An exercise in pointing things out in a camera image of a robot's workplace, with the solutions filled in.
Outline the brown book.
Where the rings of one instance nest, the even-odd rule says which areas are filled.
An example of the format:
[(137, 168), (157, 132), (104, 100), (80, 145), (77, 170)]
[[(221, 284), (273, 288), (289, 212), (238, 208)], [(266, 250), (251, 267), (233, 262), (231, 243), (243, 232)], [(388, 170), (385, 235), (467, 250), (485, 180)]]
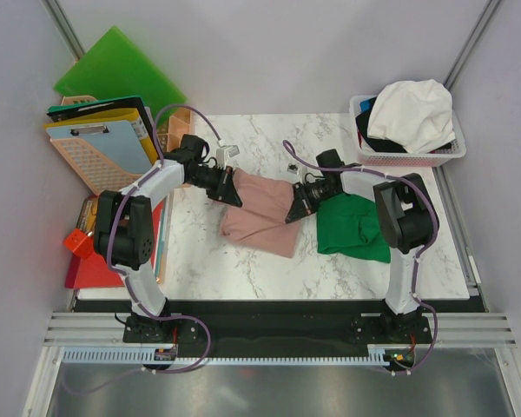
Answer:
[(97, 216), (98, 197), (93, 195), (83, 201), (76, 228), (88, 233), (94, 229)]

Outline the green t shirt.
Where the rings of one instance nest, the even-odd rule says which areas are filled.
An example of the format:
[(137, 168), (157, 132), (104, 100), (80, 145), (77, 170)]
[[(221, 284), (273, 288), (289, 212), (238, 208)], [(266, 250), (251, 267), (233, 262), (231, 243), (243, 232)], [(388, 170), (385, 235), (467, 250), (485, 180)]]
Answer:
[(340, 194), (320, 204), (316, 214), (317, 252), (365, 261), (391, 262), (391, 252), (379, 227), (374, 202)]

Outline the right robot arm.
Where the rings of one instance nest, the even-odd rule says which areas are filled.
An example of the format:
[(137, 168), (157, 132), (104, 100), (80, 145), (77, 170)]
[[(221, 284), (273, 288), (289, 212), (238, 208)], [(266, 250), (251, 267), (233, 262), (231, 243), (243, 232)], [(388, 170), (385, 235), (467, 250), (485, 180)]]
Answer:
[(380, 315), (380, 331), (389, 341), (402, 341), (422, 331), (427, 321), (418, 290), (422, 254), (436, 241), (439, 219), (422, 177), (418, 174), (387, 175), (358, 163), (345, 164), (336, 149), (316, 156), (317, 163), (301, 160), (290, 142), (287, 152), (302, 165), (318, 170), (322, 177), (293, 185), (293, 202), (286, 222), (320, 215), (322, 206), (340, 197), (358, 196), (375, 204), (377, 225), (391, 256), (390, 278)]

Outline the green plastic folder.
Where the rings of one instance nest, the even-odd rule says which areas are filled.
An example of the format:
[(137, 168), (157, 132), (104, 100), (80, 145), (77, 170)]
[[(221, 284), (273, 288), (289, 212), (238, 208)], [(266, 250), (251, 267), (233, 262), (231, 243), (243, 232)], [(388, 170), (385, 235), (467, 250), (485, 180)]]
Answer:
[(61, 96), (106, 100), (139, 96), (156, 116), (186, 95), (118, 27), (113, 26), (54, 85)]

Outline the pink t shirt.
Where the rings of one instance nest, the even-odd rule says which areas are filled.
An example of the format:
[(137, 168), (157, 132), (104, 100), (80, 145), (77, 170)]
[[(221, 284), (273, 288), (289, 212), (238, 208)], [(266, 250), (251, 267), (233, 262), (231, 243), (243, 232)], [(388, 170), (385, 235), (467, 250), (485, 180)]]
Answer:
[(293, 203), (292, 184), (237, 169), (234, 185), (242, 206), (226, 207), (220, 236), (234, 245), (293, 257), (301, 223), (286, 222)]

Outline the white t shirt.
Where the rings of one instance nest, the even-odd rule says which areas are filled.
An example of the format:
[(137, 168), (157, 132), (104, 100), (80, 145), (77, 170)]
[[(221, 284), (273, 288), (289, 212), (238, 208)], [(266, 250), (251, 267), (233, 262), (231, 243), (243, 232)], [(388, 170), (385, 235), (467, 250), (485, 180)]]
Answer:
[(452, 95), (443, 84), (433, 79), (399, 81), (375, 97), (366, 134), (409, 154), (426, 154), (455, 140), (452, 116)]

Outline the red folder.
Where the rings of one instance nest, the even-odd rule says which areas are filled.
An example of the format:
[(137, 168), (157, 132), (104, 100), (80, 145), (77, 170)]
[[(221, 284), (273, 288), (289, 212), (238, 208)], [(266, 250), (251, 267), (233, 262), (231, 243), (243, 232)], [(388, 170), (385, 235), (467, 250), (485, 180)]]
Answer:
[[(157, 227), (152, 214), (154, 236)], [(155, 255), (155, 243), (152, 245), (151, 262)], [(108, 269), (106, 261), (98, 254), (92, 253), (87, 259), (72, 255), (69, 271), (65, 280), (65, 287), (70, 289), (84, 288), (121, 288), (123, 282), (121, 277)]]

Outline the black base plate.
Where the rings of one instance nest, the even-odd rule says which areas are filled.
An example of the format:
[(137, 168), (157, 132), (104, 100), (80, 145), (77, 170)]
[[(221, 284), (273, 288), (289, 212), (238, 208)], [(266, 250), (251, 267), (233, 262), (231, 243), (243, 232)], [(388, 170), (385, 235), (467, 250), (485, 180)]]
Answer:
[(128, 301), (77, 301), (77, 313), (111, 313), (124, 326), (127, 343), (174, 342), (192, 354), (267, 352), (269, 354), (356, 354), (370, 345), (419, 347), (432, 339), (431, 311), (441, 315), (483, 313), (480, 297), (430, 301), (422, 331), (389, 339), (380, 328), (383, 301), (183, 301), (172, 300), (174, 321), (137, 318)]

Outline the black folder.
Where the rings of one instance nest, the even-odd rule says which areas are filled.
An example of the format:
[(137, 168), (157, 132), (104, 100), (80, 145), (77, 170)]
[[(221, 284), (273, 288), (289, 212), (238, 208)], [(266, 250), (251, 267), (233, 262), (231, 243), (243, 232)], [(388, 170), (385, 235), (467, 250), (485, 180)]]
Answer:
[(140, 96), (123, 96), (98, 101), (64, 104), (47, 109), (53, 122), (99, 122), (125, 120), (132, 124), (143, 148), (154, 151), (153, 126)]

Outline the orange desk organizer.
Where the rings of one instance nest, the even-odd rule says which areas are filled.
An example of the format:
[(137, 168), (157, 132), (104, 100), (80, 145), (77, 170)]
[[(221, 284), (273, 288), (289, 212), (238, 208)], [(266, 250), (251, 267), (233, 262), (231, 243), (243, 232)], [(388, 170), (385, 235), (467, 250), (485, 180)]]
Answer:
[(195, 116), (190, 109), (178, 109), (157, 127), (158, 141), (163, 152), (170, 152), (181, 145), (184, 135), (195, 132)]

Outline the red cube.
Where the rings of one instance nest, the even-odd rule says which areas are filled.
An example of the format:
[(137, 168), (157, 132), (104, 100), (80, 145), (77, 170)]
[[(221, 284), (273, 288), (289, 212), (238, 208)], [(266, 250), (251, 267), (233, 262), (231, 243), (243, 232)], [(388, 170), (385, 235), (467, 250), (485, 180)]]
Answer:
[(87, 259), (94, 252), (93, 231), (85, 232), (75, 228), (64, 240), (63, 246), (73, 255)]

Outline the black t shirt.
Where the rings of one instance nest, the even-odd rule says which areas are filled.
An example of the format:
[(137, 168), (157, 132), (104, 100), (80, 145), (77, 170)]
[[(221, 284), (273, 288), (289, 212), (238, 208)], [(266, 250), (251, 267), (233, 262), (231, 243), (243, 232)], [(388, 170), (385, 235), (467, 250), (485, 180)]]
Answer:
[(368, 122), (370, 115), (372, 113), (371, 109), (367, 109), (366, 111), (360, 113), (356, 118), (355, 122), (357, 125), (357, 130), (362, 138), (362, 140), (369, 146), (369, 148), (378, 153), (402, 153), (405, 154), (406, 150), (398, 143), (386, 140), (386, 139), (378, 139), (371, 138), (368, 136)]

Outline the teal folder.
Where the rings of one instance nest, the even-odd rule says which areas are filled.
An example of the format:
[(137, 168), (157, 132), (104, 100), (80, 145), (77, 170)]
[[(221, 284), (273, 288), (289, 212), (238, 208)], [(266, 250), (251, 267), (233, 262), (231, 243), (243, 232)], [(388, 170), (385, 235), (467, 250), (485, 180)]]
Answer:
[(157, 227), (155, 231), (156, 242), (153, 269), (155, 271), (156, 282), (161, 284), (164, 281), (166, 270), (165, 247), (167, 245), (171, 218), (171, 203), (168, 201), (168, 198), (165, 198), (158, 204), (153, 213), (153, 218)]

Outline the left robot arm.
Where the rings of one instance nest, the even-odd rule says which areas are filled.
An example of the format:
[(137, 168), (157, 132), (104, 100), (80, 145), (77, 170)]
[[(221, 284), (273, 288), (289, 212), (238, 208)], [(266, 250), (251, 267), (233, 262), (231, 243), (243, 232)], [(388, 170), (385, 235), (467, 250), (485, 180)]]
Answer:
[(203, 189), (215, 202), (242, 206), (233, 167), (221, 156), (210, 166), (208, 152), (205, 140), (185, 135), (180, 147), (160, 156), (137, 180), (118, 191), (105, 190), (98, 197), (94, 251), (122, 279), (132, 310), (146, 317), (142, 329), (153, 341), (165, 341), (174, 328), (165, 315), (167, 298), (158, 287), (151, 261), (153, 209), (183, 184)]

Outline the white laundry basket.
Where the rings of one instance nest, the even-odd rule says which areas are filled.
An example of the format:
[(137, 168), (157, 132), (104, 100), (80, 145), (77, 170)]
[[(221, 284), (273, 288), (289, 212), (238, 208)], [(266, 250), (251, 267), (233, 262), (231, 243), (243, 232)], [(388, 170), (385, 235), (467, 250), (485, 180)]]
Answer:
[(450, 149), (429, 154), (377, 153), (369, 150), (366, 142), (361, 138), (358, 131), (356, 117), (360, 114), (360, 104), (372, 97), (373, 95), (355, 95), (349, 100), (349, 120), (352, 127), (353, 148), (360, 163), (373, 166), (437, 168), (451, 160), (460, 159), (465, 156), (465, 138), (455, 112), (452, 112), (455, 138), (452, 141), (452, 147)]

